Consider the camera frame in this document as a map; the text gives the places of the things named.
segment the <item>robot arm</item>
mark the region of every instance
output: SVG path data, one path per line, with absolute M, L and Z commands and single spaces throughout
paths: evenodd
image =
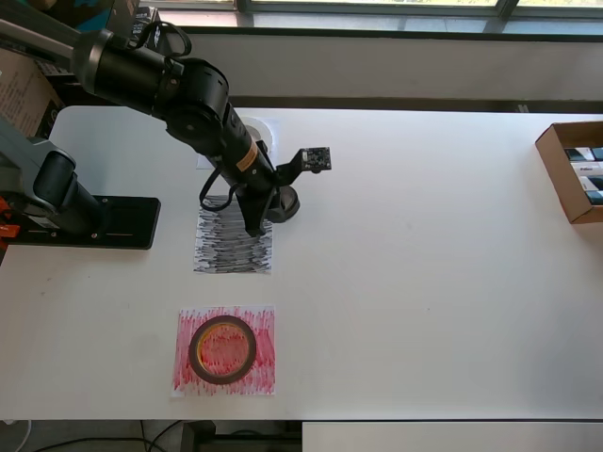
M 189 50 L 190 41 L 176 30 Z M 204 204 L 204 195 L 221 175 L 230 197 L 236 194 L 251 236 L 264 233 L 264 219 L 284 222 L 295 215 L 300 203 L 290 185 L 302 171 L 331 169 L 328 148 L 299 150 L 291 163 L 274 168 L 264 143 L 252 140 L 230 104 L 223 73 L 207 61 L 134 48 L 107 30 L 79 33 L 15 0 L 0 5 L 2 40 L 68 67 L 86 91 L 164 121 L 170 135 L 215 168 L 200 194 L 201 206 L 217 210 Z

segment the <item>cardboard box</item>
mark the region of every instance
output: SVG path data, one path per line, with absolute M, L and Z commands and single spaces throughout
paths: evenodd
M 62 102 L 28 57 L 0 49 L 0 116 L 26 137 L 48 138 Z
M 591 205 L 563 149 L 602 145 L 603 121 L 554 123 L 536 141 L 570 223 L 603 221 L 603 205 Z

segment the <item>box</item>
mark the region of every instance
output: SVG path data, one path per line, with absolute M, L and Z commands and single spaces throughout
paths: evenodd
M 47 13 L 80 31 L 106 28 L 129 38 L 139 0 L 58 0 Z
M 0 49 L 0 117 L 26 137 L 48 138 L 62 107 L 30 58 Z
M 601 145 L 603 121 L 555 123 L 536 141 L 536 148 L 570 223 L 603 221 L 603 205 L 591 205 L 563 149 Z

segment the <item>table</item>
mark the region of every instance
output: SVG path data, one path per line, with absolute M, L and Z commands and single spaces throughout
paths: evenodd
M 603 416 L 603 225 L 570 225 L 533 143 L 595 116 L 241 109 L 295 183 L 271 275 L 192 271 L 208 175 L 164 125 L 73 107 L 52 135 L 93 194 L 162 201 L 149 251 L 9 247 L 0 418 Z M 225 184 L 216 187 L 225 191 Z M 181 308 L 276 309 L 275 396 L 171 398 Z

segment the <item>wall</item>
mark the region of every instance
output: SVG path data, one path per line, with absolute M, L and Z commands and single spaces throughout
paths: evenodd
M 600 43 L 192 38 L 235 96 L 603 100 Z

